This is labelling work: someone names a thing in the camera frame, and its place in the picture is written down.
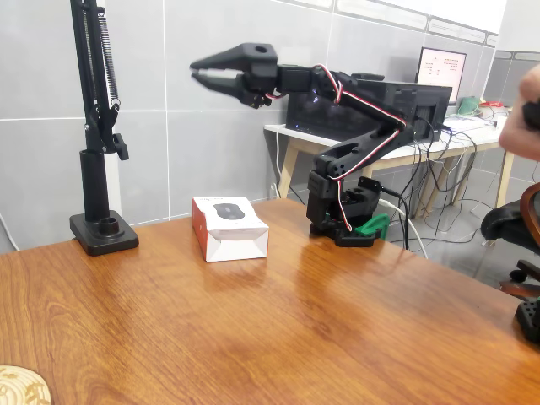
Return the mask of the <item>person's hand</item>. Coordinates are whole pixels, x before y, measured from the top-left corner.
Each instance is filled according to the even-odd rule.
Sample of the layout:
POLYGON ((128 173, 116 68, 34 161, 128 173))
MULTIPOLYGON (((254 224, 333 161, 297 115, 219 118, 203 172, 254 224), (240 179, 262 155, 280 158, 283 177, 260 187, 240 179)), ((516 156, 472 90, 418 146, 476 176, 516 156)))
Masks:
POLYGON ((521 79, 518 95, 499 137, 500 146, 526 159, 539 161, 539 65, 521 79))

